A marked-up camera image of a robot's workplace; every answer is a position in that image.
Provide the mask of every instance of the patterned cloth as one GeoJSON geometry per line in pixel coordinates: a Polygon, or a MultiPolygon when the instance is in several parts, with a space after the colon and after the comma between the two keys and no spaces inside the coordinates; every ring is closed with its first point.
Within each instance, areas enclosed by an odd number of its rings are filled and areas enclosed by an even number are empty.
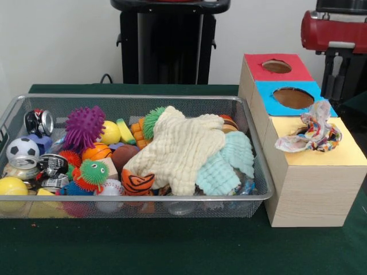
{"type": "Polygon", "coordinates": [[[327,100],[314,103],[309,112],[300,117],[307,126],[293,135],[280,137],[275,143],[275,148],[284,152],[305,150],[327,152],[336,148],[342,139],[342,133],[334,124],[327,123],[330,108],[331,105],[327,100]]]}

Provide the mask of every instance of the stacked boxes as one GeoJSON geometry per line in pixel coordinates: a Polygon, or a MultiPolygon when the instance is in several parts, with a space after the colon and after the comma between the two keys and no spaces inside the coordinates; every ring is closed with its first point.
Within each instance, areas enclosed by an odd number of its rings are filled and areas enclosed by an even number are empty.
{"type": "Polygon", "coordinates": [[[278,138],[305,125],[300,115],[323,100],[296,54],[246,54],[239,96],[246,99],[272,174],[275,193],[266,201],[273,227],[342,226],[367,173],[367,160],[331,110],[329,123],[343,139],[331,152],[286,153],[278,138]]]}

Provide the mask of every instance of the wire mesh basket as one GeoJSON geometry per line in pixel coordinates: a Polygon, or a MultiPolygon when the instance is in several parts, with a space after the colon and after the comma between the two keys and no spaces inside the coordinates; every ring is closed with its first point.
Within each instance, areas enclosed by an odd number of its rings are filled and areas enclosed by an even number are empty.
{"type": "Polygon", "coordinates": [[[263,200],[272,196],[274,185],[261,150],[246,101],[224,96],[136,95],[24,95],[15,98],[0,119],[0,169],[7,164],[6,147],[26,135],[24,115],[36,108],[49,110],[54,133],[65,128],[67,116],[80,107],[98,105],[106,119],[124,119],[131,125],[157,107],[172,105],[186,117],[205,113],[229,115],[253,145],[257,195],[247,196],[0,196],[0,218],[171,218],[251,217],[263,200]]]}

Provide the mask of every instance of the white cloth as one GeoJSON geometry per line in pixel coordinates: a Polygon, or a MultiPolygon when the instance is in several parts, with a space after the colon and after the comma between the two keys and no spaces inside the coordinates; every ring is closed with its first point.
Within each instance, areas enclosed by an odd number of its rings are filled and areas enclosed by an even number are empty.
{"type": "Polygon", "coordinates": [[[225,144],[223,119],[193,119],[168,106],[154,126],[153,141],[124,166],[134,175],[155,174],[153,189],[171,185],[174,195],[193,195],[198,170],[225,144]]]}

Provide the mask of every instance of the orange tiger toy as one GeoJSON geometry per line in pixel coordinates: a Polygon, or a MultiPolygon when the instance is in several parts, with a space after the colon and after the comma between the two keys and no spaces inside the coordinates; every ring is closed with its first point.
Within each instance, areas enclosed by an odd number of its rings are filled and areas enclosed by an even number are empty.
{"type": "Polygon", "coordinates": [[[122,185],[125,188],[124,195],[145,196],[150,195],[150,189],[154,183],[155,175],[136,176],[127,169],[121,173],[122,185]]]}

